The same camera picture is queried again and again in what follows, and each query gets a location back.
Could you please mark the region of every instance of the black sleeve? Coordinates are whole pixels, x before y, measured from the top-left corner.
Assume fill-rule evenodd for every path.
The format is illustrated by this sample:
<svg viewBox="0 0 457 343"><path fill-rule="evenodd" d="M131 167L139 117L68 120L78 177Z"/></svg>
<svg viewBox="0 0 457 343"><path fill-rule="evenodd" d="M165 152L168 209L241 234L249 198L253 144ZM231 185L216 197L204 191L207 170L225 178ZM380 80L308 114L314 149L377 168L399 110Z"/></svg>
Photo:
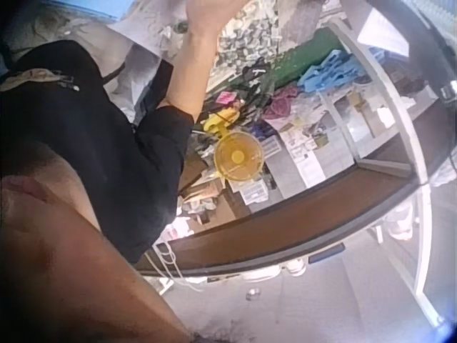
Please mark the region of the black sleeve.
<svg viewBox="0 0 457 343"><path fill-rule="evenodd" d="M176 195L193 126L191 115L165 106L147 114L135 133L141 153L158 169L162 182Z"/></svg>

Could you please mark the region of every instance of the blue cloth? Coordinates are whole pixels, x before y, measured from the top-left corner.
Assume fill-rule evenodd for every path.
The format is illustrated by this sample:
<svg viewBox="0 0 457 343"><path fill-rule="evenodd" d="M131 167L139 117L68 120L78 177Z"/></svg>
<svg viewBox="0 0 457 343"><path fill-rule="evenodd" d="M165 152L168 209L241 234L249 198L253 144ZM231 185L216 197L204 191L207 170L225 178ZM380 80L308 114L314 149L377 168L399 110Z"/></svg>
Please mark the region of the blue cloth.
<svg viewBox="0 0 457 343"><path fill-rule="evenodd" d="M134 0L42 0L44 3L70 7L113 20L121 20Z"/></svg>
<svg viewBox="0 0 457 343"><path fill-rule="evenodd" d="M379 63L384 63L384 50L370 48ZM333 50L318 66L311 66L298 80L297 86L306 93L326 91L352 82L358 76L366 75L365 69L353 54Z"/></svg>

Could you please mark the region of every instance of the person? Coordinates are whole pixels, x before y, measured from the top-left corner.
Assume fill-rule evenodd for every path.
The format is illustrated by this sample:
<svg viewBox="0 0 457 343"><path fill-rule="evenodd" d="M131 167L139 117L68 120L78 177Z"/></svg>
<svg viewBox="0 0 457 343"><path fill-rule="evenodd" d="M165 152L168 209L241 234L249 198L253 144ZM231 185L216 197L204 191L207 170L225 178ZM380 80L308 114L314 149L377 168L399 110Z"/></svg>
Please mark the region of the person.
<svg viewBox="0 0 457 343"><path fill-rule="evenodd" d="M28 342L196 339L131 264L174 218L218 36L247 2L188 0L189 31L166 98L135 133L75 42L37 47L6 76L0 315L13 332L6 342L27 332Z"/></svg>

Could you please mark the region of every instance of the forearm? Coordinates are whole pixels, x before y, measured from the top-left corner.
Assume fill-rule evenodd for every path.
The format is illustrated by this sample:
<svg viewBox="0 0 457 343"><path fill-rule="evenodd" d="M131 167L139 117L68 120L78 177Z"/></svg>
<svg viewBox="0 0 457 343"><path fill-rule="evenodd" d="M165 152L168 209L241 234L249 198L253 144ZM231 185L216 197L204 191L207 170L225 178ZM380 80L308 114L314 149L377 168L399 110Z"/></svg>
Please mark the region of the forearm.
<svg viewBox="0 0 457 343"><path fill-rule="evenodd" d="M197 36L189 32L175 59L165 104L189 113L194 121L203 106L216 50L217 36Z"/></svg>

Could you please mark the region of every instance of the hand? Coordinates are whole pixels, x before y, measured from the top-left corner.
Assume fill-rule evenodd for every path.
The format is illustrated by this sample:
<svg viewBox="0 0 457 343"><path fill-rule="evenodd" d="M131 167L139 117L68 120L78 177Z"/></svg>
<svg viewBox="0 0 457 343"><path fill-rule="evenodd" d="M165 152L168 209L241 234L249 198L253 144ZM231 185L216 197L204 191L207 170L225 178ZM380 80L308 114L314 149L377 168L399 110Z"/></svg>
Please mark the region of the hand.
<svg viewBox="0 0 457 343"><path fill-rule="evenodd" d="M217 38L222 29L250 0L189 0L189 31L195 36Z"/></svg>

